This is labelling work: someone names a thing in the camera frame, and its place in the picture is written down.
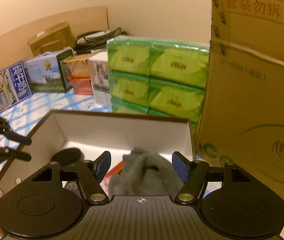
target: blue milk box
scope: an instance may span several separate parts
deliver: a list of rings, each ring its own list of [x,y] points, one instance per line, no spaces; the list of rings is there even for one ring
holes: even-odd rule
[[[0,71],[0,113],[30,96],[22,61]]]
[[[61,61],[73,56],[71,47],[45,52],[25,63],[25,72],[32,92],[65,93],[72,88],[67,79],[71,72]]]

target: metal screw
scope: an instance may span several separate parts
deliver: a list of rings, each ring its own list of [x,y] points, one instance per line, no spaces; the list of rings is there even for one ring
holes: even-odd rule
[[[183,193],[178,196],[178,199],[181,201],[187,202],[187,201],[191,201],[193,199],[193,196],[188,193]]]
[[[22,182],[22,179],[18,177],[18,178],[15,180],[15,185],[19,185],[21,182]]]
[[[96,193],[96,194],[91,195],[90,198],[91,198],[93,201],[100,202],[100,201],[105,200],[105,199],[106,199],[106,196],[105,196],[104,194]]]

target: black round object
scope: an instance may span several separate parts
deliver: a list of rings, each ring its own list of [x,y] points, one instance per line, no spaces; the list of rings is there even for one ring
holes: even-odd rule
[[[54,236],[74,225],[82,213],[77,195],[47,181],[18,185],[0,198],[0,227],[12,237]]]
[[[222,187],[208,194],[200,212],[215,231],[230,238],[263,238],[284,226],[284,200],[250,183]]]
[[[54,154],[51,162],[58,162],[60,166],[67,166],[76,163],[81,159],[82,152],[78,148],[67,148]]]

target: white round hole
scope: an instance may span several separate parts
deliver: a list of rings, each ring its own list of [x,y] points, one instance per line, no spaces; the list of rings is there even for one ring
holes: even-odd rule
[[[15,185],[19,185],[21,182],[22,182],[22,179],[21,178],[17,178],[15,180]]]

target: blue and white tablecloth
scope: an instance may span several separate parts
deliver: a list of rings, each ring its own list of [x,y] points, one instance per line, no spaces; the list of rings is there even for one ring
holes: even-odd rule
[[[98,105],[94,102],[93,96],[75,95],[73,90],[67,93],[37,93],[31,98],[7,109],[0,114],[1,117],[9,120],[10,126],[15,132],[27,135],[32,128],[47,114],[51,109],[81,110],[110,112],[109,107]],[[0,146],[16,148],[18,143],[12,142],[0,135]],[[211,192],[220,187],[219,183],[211,183],[207,192]]]

